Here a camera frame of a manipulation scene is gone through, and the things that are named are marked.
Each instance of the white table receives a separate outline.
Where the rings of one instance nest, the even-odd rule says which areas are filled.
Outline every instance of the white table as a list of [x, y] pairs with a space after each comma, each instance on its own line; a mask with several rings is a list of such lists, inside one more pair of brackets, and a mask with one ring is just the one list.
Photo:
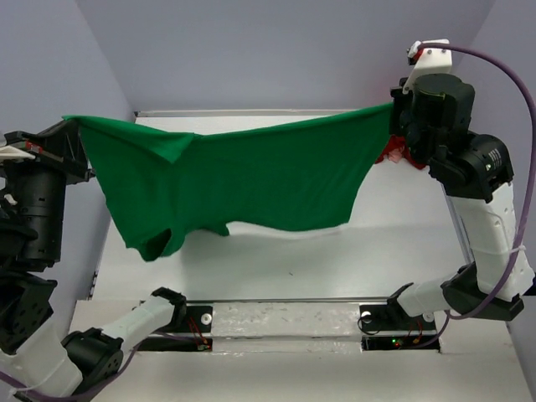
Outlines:
[[[137, 122], [211, 134], [312, 117], [181, 116]], [[159, 286], [180, 291], [190, 300], [365, 299], [388, 296], [409, 281], [448, 275], [465, 263], [441, 187], [407, 162], [383, 162], [371, 169], [352, 218], [343, 227], [300, 234], [240, 223], [229, 228], [227, 238], [193, 233], [178, 253], [147, 264], [136, 251], [125, 249], [112, 223], [93, 298], [77, 306], [73, 329], [109, 322]], [[248, 317], [255, 305], [259, 306], [239, 306]], [[232, 331], [234, 318], [223, 313], [225, 304], [218, 306], [221, 313], [214, 316], [214, 325], [219, 317]], [[276, 333], [293, 340], [237, 343], [220, 334], [212, 353], [141, 353], [97, 400], [530, 400], [501, 322], [452, 324], [442, 338], [443, 354], [361, 353], [355, 320], [344, 315], [348, 304], [316, 307], [324, 314], [340, 315], [340, 323], [301, 317], [314, 329], [296, 334], [292, 328], [299, 327], [303, 311], [297, 309], [285, 318], [288, 326]], [[258, 324], [257, 336], [273, 337], [273, 326], [254, 315], [251, 323]], [[245, 322], [236, 321], [237, 332]], [[308, 337], [319, 328], [321, 339], [312, 343]]]

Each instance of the green t-shirt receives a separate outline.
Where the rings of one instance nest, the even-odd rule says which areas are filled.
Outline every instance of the green t-shirt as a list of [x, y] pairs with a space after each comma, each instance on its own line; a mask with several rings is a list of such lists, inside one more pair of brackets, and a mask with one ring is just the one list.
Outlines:
[[301, 231], [347, 223], [389, 139], [391, 104], [297, 123], [202, 136], [93, 116], [85, 150], [126, 246], [145, 261], [186, 234], [248, 222]]

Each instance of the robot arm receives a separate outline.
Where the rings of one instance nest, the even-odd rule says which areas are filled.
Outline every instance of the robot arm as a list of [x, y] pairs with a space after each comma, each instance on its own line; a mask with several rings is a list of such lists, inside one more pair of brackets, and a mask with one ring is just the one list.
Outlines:
[[[447, 74], [450, 51], [417, 50], [419, 45], [408, 51], [415, 66], [410, 77], [391, 90], [391, 130], [405, 137], [411, 156], [427, 164], [430, 175], [443, 185], [461, 218], [474, 261], [451, 277], [403, 286], [389, 302], [394, 312], [410, 317], [440, 310], [465, 314], [492, 291], [513, 252], [513, 169], [504, 143], [469, 131], [475, 91]], [[475, 317], [511, 321], [523, 309], [520, 296], [532, 286], [534, 272], [523, 247], [516, 251], [512, 274]]]
[[116, 322], [60, 340], [49, 304], [57, 282], [30, 272], [59, 261], [65, 188], [88, 181], [93, 172], [73, 122], [37, 135], [9, 133], [6, 139], [7, 146], [0, 148], [0, 176], [6, 179], [0, 192], [2, 370], [40, 394], [83, 394], [116, 374], [141, 340], [177, 327], [186, 314], [186, 298], [161, 288]]

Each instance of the purple cable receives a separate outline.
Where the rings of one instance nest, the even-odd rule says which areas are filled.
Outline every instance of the purple cable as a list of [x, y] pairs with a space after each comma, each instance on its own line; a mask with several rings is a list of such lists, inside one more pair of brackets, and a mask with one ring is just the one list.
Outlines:
[[[175, 340], [175, 341], [191, 341], [192, 340], [192, 338], [176, 337], [174, 335], [170, 335], [170, 334], [165, 333], [165, 332], [155, 332], [155, 334], [160, 335], [163, 338], [172, 339], [172, 340]], [[22, 391], [22, 393], [24, 393], [26, 396], [28, 396], [28, 397], [30, 397], [32, 399], [40, 400], [41, 402], [76, 402], [80, 398], [93, 397], [93, 396], [99, 394], [105, 387], [110, 385], [113, 381], [115, 381], [123, 373], [125, 373], [126, 369], [132, 363], [132, 360], [134, 359], [134, 355], [136, 354], [137, 350], [140, 348], [141, 345], [142, 345], [142, 343], [138, 343], [134, 348], [132, 348], [130, 354], [128, 355], [128, 359], [125, 361], [125, 364], [123, 365], [123, 367], [121, 367], [121, 369], [116, 374], [114, 374], [110, 378], [104, 380], [102, 383], [99, 383], [96, 386], [88, 389], [87, 391], [85, 391], [82, 394], [76, 394], [76, 395], [71, 395], [71, 396], [57, 396], [57, 397], [54, 397], [54, 396], [43, 395], [40, 392], [35, 391], [33, 389], [28, 390], [28, 391]], [[20, 381], [17, 381], [13, 377], [11, 377], [8, 374], [5, 374], [2, 371], [0, 371], [0, 380], [3, 381], [4, 383], [7, 383], [7, 384], [11, 385], [12, 387], [14, 387], [16, 389], [27, 388], [26, 385], [24, 385]]]
[[486, 296], [486, 298], [471, 312], [468, 312], [466, 314], [461, 314], [460, 316], [453, 316], [450, 312], [446, 312], [446, 315], [453, 319], [453, 320], [463, 320], [466, 318], [471, 318], [476, 316], [479, 312], [484, 310], [484, 308], [487, 307], [487, 305], [497, 296], [497, 294], [501, 291], [504, 284], [507, 282], [508, 277], [510, 277], [510, 274], [513, 271], [513, 267], [515, 266], [516, 259], [518, 258], [518, 252], [519, 252], [519, 246], [523, 243], [523, 235], [525, 233], [525, 228], [527, 227], [527, 221], [528, 221], [528, 211], [530, 210], [530, 202], [533, 197], [533, 187], [534, 187], [534, 179], [536, 178], [536, 105], [534, 104], [533, 97], [530, 95], [530, 91], [528, 90], [527, 86], [523, 83], [521, 78], [507, 65], [505, 65], [502, 61], [495, 59], [494, 57], [484, 54], [482, 52], [472, 50], [472, 49], [466, 49], [460, 46], [453, 46], [451, 44], [421, 44], [419, 46], [419, 50], [421, 49], [446, 49], [451, 50], [455, 52], [460, 52], [464, 54], [469, 54], [471, 56], [478, 57], [479, 59], [486, 60], [488, 63], [491, 63], [498, 67], [500, 70], [502, 70], [512, 81], [515, 83], [515, 85], [519, 88], [521, 91], [521, 94], [523, 95], [523, 98], [527, 102], [528, 107], [528, 113], [530, 114], [530, 121], [532, 125], [532, 144], [531, 144], [531, 152], [530, 152], [530, 167], [528, 169], [528, 180], [527, 180], [527, 190], [525, 192], [525, 199], [523, 201], [523, 208], [521, 210], [521, 216], [519, 218], [519, 225], [518, 225], [518, 231], [516, 232], [515, 238], [513, 240], [513, 246], [512, 249], [515, 250], [510, 254], [510, 258], [508, 259], [508, 264], [506, 266], [506, 269], [504, 270], [504, 273], [502, 274], [501, 278], [495, 285], [495, 287], [490, 291], [490, 293]]

